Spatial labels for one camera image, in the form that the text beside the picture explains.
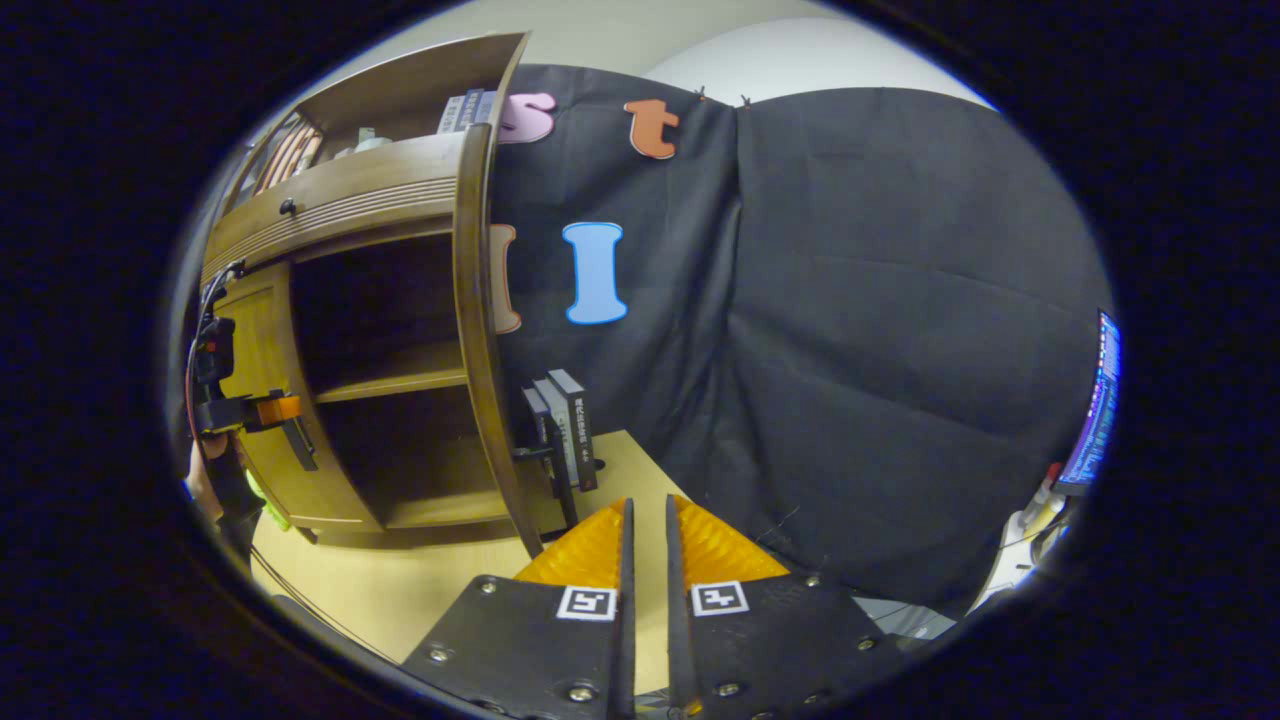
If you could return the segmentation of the grey flat object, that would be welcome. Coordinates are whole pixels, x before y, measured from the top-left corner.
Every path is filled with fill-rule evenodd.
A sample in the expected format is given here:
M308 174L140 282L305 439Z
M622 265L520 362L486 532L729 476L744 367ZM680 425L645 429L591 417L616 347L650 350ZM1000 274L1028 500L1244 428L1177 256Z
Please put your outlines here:
M927 606L850 593L852 601L887 634L914 641L933 641L956 625L951 618Z

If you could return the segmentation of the wooden double-door shoe cabinet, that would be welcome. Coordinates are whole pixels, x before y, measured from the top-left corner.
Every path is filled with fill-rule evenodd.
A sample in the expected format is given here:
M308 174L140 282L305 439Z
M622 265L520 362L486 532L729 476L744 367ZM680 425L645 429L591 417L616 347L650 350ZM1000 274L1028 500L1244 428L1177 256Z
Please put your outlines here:
M204 347L266 418L234 454L310 541L507 521L536 556L556 529L497 343L492 176L529 40L438 44L305 95L212 219L200 281L234 347Z

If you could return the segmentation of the black door handle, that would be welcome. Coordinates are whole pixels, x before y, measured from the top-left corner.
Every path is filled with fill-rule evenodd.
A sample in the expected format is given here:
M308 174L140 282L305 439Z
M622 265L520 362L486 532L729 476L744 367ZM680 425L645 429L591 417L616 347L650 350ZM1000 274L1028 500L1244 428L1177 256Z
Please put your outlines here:
M563 452L549 445L517 447L512 452L527 505L539 533L556 533L579 524Z
M289 446L305 471L316 471L315 447L298 416L282 423Z

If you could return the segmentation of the computer monitor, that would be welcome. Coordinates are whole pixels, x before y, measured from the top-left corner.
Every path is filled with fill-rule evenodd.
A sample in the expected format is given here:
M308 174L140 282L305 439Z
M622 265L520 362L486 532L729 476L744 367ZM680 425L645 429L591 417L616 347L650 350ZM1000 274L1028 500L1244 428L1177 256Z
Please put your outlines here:
M1120 328L1114 318L1098 310L1098 352L1094 384L1082 432L1053 483L1053 492L1087 495L1100 474L1114 429L1123 369Z

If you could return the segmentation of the small yellow-green object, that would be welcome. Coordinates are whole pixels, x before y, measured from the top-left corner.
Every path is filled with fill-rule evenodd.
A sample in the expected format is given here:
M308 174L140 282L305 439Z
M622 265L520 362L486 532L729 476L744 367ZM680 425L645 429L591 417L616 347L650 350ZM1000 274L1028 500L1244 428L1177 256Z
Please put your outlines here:
M282 530L289 532L292 529L291 521L285 518L285 514L276 507L276 505L266 496L265 491L257 483L255 474L246 468L244 478L250 491L264 502L265 512L270 516L271 521Z

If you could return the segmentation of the black backdrop cloth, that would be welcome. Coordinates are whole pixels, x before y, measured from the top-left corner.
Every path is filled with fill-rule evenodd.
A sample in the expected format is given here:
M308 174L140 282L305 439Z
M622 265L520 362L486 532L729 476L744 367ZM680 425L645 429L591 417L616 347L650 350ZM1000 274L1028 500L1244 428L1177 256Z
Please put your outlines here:
M1114 293L1004 115L915 88L732 108L529 64L552 132L498 149L516 433L550 369L692 501L868 594L969 610L1071 452Z

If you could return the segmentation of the wooden cabinet shelf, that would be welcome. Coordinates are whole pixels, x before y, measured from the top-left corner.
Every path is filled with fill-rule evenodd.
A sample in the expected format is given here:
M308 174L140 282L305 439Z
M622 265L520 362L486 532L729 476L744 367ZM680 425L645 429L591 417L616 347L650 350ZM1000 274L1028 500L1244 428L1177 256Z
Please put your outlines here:
M442 341L319 363L308 383L316 402L338 404L466 386L468 373L460 343Z

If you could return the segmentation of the wooden cabinet drawer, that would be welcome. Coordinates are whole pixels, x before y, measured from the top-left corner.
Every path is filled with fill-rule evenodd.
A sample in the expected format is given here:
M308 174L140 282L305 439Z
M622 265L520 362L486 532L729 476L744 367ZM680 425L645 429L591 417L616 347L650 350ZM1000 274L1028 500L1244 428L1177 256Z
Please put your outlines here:
M451 231L462 135L431 135L334 159L230 210L215 224L201 282L244 261L252 269L316 243L397 240ZM282 217L282 200L297 213Z

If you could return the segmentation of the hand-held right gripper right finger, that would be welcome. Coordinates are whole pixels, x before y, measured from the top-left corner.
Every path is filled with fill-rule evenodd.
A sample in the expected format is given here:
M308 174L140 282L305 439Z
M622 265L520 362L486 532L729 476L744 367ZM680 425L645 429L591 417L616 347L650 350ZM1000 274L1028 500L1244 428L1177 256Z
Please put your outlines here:
M689 498L667 498L666 533L680 720L819 720L904 667L849 592L790 571Z

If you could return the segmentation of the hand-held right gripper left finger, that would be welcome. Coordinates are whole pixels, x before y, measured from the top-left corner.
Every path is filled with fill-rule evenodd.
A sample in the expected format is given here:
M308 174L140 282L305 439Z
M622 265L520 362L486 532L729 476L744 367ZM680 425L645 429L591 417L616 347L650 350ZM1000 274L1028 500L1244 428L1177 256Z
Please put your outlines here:
M595 511L513 577L475 577L404 661L508 720L635 720L634 503Z

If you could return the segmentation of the wooden shoe cabinet door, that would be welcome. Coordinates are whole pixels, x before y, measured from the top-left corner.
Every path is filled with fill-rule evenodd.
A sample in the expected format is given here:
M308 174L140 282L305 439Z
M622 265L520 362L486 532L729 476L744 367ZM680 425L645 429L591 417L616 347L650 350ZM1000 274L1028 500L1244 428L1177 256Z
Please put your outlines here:
M490 299L490 173L495 136L495 128L488 123L470 126L462 135L452 240L454 310L474 420L489 474L527 556L535 559L544 544L509 430Z
M298 396L317 470L302 469L280 427L244 433L239 442L257 483L292 525L312 533L379 533L384 527L337 457L305 378L291 281L288 263L260 266L232 283L216 302L216 315L236 322L234 372L221 388L228 396L273 391Z

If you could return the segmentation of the dark grey book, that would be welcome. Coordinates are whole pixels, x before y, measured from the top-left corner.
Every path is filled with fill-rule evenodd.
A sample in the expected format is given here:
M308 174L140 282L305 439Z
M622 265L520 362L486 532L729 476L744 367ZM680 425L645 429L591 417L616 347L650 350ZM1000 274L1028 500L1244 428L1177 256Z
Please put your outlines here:
M564 436L568 442L567 452L572 456L568 465L573 486L584 493L593 492L599 488L599 480L586 389L564 369L553 369L547 374L564 405Z
M541 464L549 477L550 492L559 498L562 491L571 487L559 425L536 388L525 387L521 389L521 395L535 427L534 433L538 441L535 450L544 451Z

